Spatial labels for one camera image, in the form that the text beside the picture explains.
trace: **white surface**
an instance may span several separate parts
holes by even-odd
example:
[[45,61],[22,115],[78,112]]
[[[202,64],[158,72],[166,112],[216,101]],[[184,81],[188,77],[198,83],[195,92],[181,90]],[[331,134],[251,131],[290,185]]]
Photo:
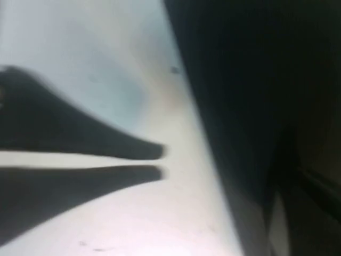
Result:
[[[12,22],[24,27],[33,15],[38,16],[35,20],[40,19],[39,15],[49,17],[41,12],[55,11],[56,5],[63,6],[63,11],[73,14],[77,22],[94,33],[125,74],[140,80],[148,105],[139,116],[139,134],[167,146],[163,159],[143,163],[160,166],[165,179],[123,189],[65,212],[0,248],[0,255],[242,255],[185,87],[185,76],[170,72],[171,66],[181,70],[181,64],[161,2],[10,0],[5,5],[0,56],[11,60],[18,46],[12,48],[9,43],[16,42],[20,33],[10,32]],[[30,40],[29,34],[20,37]],[[15,56],[11,63],[21,55]],[[30,66],[30,59],[25,61]],[[111,124],[117,121],[110,115],[99,118]],[[141,162],[83,155],[0,153],[0,163],[10,166],[94,167]]]

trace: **smudge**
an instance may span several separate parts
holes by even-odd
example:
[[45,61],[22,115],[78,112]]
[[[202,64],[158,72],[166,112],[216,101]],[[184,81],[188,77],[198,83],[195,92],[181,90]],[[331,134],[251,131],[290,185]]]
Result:
[[85,243],[84,241],[79,241],[79,245],[80,246],[87,246],[87,243]]
[[177,68],[177,67],[171,67],[171,68],[170,68],[170,72],[171,72],[172,74],[180,74],[180,70],[179,70],[179,68]]

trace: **blurry surface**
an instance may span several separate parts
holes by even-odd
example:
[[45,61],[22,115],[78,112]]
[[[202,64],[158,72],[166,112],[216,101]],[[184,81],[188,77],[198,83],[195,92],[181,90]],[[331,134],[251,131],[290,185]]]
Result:
[[[37,72],[39,69],[46,70],[41,71],[42,76],[51,80],[55,89],[74,104],[92,114],[96,113],[96,118],[123,127],[125,131],[137,130],[136,133],[165,144],[168,151],[163,159],[157,161],[63,154],[0,153],[0,163],[7,166],[80,168],[157,164],[165,173],[163,181],[120,190],[71,209],[6,244],[0,248],[0,255],[242,255],[229,207],[221,193],[196,110],[186,88],[186,76],[161,1],[146,0],[137,3],[127,0],[33,0],[28,3],[10,0],[4,1],[3,12],[1,63],[24,65]],[[87,38],[83,36],[83,32],[79,32],[79,35],[74,31],[78,31],[75,25],[63,24],[61,20],[71,19],[72,23],[81,25],[80,31],[86,28],[92,33],[91,39],[97,38],[98,42],[105,45],[99,48],[114,64],[101,69],[112,69],[116,75],[118,68],[117,77],[122,75],[129,78],[122,78],[124,86],[132,88],[132,91],[145,92],[142,114],[139,114],[139,109],[136,110],[142,105],[124,106],[122,109],[126,116],[116,118],[116,115],[113,117],[101,112],[96,106],[93,107],[95,104],[87,102],[87,99],[92,98],[94,88],[90,88],[88,98],[80,94],[85,88],[82,84],[85,79],[82,77],[79,83],[73,74],[83,65],[82,58],[85,58],[86,63],[93,64],[88,61],[90,57],[84,57],[90,56],[87,54],[93,51],[88,46],[86,49],[78,47],[81,42],[77,41],[71,48],[75,52],[82,50],[79,53],[82,60],[77,62],[73,58],[72,61],[63,59],[66,58],[63,57],[64,47],[68,48],[68,44],[73,44],[74,41],[70,42],[65,38],[68,37],[66,35],[55,38],[53,28],[48,27],[48,24],[52,24],[49,22],[50,17],[52,20],[56,19],[58,24],[62,23],[57,25],[56,32],[70,28],[72,33]],[[30,30],[35,31],[32,38],[29,35]],[[55,38],[55,42],[45,38],[46,35]],[[45,50],[32,49],[36,45],[43,46],[40,48],[47,47],[46,54]],[[67,64],[64,61],[71,61],[69,65],[73,70],[68,76],[73,83],[69,85],[76,86],[75,88],[70,89],[57,83],[60,76],[45,67],[44,63],[49,66],[49,61],[45,62],[43,54],[52,54],[51,59],[60,62],[61,67],[55,66],[54,70],[63,72],[62,76],[67,73]],[[92,75],[93,69],[89,66],[84,70],[89,70],[84,77]],[[100,75],[113,79],[112,74]],[[104,98],[109,95],[117,96],[119,90],[116,92],[116,89],[106,91]],[[124,104],[130,101],[131,98],[127,95]],[[126,125],[129,122],[124,118],[137,123]]]

